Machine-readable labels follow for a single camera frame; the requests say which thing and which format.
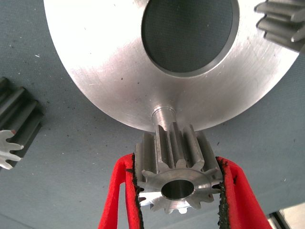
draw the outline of aluminum disc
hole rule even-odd
[[[181,126],[195,130],[245,111],[270,91],[298,53],[264,39],[256,28],[261,0],[232,0],[229,39],[207,66],[173,73],[145,51],[141,25],[148,0],[45,0],[59,57],[80,90],[116,120],[153,131],[160,107],[176,112]]]

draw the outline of disc hole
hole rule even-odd
[[[150,0],[142,20],[142,41],[157,66],[189,73],[222,51],[232,21],[232,0]]]

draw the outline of steel gear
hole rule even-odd
[[[145,133],[136,145],[135,173],[141,206],[161,208],[170,214],[184,214],[201,202],[213,202],[223,175],[202,131],[187,126],[181,132],[177,123],[168,131],[156,126],[155,135]]]
[[[297,52],[305,52],[305,1],[268,0],[255,8],[264,13],[257,27],[265,38]]]
[[[0,168],[12,169],[25,155],[40,128],[38,102],[24,88],[12,90],[0,78]]]

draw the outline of partial gear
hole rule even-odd
[[[257,27],[265,31],[267,40],[305,53],[304,0],[268,0],[255,10],[265,14]]]
[[[24,88],[12,90],[0,78],[0,168],[12,169],[40,129],[43,114]]]
[[[150,205],[153,211],[163,208],[168,214],[213,202],[223,180],[203,132],[195,133],[191,125],[181,132],[177,123],[168,131],[157,125],[155,135],[144,134],[136,145],[135,174],[142,189],[140,205]]]

